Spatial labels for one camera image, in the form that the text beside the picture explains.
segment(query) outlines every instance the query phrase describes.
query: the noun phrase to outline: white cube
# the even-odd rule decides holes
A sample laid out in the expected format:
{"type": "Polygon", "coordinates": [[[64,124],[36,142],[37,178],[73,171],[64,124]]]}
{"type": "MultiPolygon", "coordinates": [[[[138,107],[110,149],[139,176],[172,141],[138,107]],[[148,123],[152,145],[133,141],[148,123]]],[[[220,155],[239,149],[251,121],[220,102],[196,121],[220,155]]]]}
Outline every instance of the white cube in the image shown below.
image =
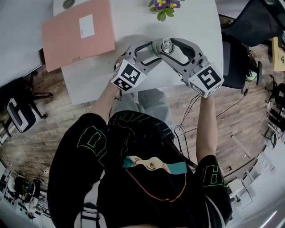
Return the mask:
{"type": "Polygon", "coordinates": [[[146,77],[143,72],[124,59],[116,68],[111,82],[118,88],[128,91],[137,87],[146,77]]]}
{"type": "Polygon", "coordinates": [[[219,73],[214,63],[203,67],[188,79],[189,86],[204,98],[220,88],[223,82],[224,77],[219,73]]]}

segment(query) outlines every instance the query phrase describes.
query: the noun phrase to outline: person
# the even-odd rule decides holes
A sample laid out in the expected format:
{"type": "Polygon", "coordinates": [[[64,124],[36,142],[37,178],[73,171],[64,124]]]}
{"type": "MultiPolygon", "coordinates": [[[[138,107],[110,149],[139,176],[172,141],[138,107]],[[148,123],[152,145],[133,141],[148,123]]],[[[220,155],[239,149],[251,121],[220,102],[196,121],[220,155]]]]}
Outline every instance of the person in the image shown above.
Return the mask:
{"type": "Polygon", "coordinates": [[[36,178],[28,185],[28,192],[25,197],[25,207],[29,219],[34,219],[34,213],[37,211],[37,204],[41,194],[40,185],[41,181],[36,178]]]}
{"type": "Polygon", "coordinates": [[[25,181],[25,177],[23,175],[19,174],[19,176],[16,177],[16,179],[15,179],[15,191],[16,191],[18,197],[20,195],[24,195],[23,194],[23,187],[27,187],[27,186],[28,186],[28,184],[25,181]]]}
{"type": "Polygon", "coordinates": [[[225,227],[232,208],[215,157],[214,97],[201,98],[193,173],[173,143],[165,94],[141,91],[136,102],[117,93],[109,82],[58,146],[48,185],[55,226],[225,227]]]}

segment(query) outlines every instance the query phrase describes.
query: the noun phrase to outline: wooden floor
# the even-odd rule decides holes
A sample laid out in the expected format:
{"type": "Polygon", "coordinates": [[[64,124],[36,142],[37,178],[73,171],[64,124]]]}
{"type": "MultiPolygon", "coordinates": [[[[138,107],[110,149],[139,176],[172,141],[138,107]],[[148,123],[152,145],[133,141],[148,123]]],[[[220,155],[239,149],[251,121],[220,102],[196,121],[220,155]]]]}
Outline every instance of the wooden floor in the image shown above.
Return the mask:
{"type": "MultiPolygon", "coordinates": [[[[268,60],[267,47],[259,45],[253,49],[257,54],[257,59],[263,63],[262,87],[256,87],[254,82],[246,84],[245,88],[249,88],[247,96],[217,118],[219,143],[216,156],[225,172],[229,170],[229,166],[237,168],[248,160],[231,140],[231,135],[235,135],[246,148],[249,148],[252,156],[257,156],[261,152],[264,147],[261,134],[266,130],[267,105],[265,100],[269,97],[264,87],[272,85],[269,74],[273,74],[278,83],[285,82],[283,72],[274,73],[271,70],[272,64],[268,60]]],[[[15,171],[22,173],[27,179],[40,177],[47,182],[48,175],[44,174],[40,168],[32,167],[29,162],[34,166],[40,163],[38,166],[42,169],[49,166],[63,134],[82,114],[88,112],[94,102],[72,105],[61,71],[47,73],[45,69],[42,69],[34,80],[34,86],[35,92],[49,91],[54,94],[52,99],[37,101],[39,110],[42,113],[47,113],[48,118],[38,119],[36,124],[25,133],[21,134],[15,130],[12,139],[6,140],[0,148],[0,159],[6,166],[11,163],[15,171]]],[[[196,96],[196,93],[185,85],[163,88],[162,90],[167,95],[175,124],[180,124],[186,105],[196,96]]],[[[215,98],[218,115],[239,101],[242,95],[240,90],[222,87],[215,93],[215,98]]],[[[196,128],[199,107],[200,100],[194,104],[183,123],[186,131],[196,128]]],[[[183,135],[179,139],[182,150],[187,155],[183,135]]],[[[186,140],[191,160],[196,162],[196,130],[187,133],[186,140]]]]}

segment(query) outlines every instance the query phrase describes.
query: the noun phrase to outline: graphic print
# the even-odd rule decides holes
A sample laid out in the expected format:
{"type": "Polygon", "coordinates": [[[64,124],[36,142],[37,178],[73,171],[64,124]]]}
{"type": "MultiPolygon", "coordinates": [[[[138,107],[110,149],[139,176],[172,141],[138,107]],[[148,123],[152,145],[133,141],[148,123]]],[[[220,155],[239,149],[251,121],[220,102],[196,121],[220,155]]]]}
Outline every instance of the graphic print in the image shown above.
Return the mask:
{"type": "Polygon", "coordinates": [[[101,154],[106,149],[106,142],[107,139],[103,132],[94,126],[90,126],[80,136],[77,147],[90,149],[96,157],[99,157],[98,161],[100,162],[100,159],[106,154],[106,152],[101,154]]]}
{"type": "Polygon", "coordinates": [[[203,168],[199,172],[200,178],[203,181],[203,187],[209,186],[226,186],[220,167],[211,165],[203,168]]]}
{"type": "Polygon", "coordinates": [[[144,167],[150,171],[164,169],[166,172],[174,175],[187,173],[185,162],[166,164],[156,157],[152,157],[148,160],[142,160],[137,156],[128,156],[124,159],[124,168],[135,167],[137,165],[144,165],[144,167]]]}

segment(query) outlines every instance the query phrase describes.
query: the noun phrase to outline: cartoon face print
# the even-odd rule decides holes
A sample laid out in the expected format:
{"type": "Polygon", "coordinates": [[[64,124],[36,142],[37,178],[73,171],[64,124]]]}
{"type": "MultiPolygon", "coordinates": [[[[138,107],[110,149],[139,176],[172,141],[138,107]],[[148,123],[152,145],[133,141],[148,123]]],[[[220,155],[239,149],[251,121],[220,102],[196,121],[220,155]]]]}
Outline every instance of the cartoon face print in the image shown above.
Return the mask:
{"type": "Polygon", "coordinates": [[[157,157],[143,160],[133,155],[124,159],[123,168],[140,188],[159,201],[174,202],[186,187],[185,162],[166,164],[157,157]]]}

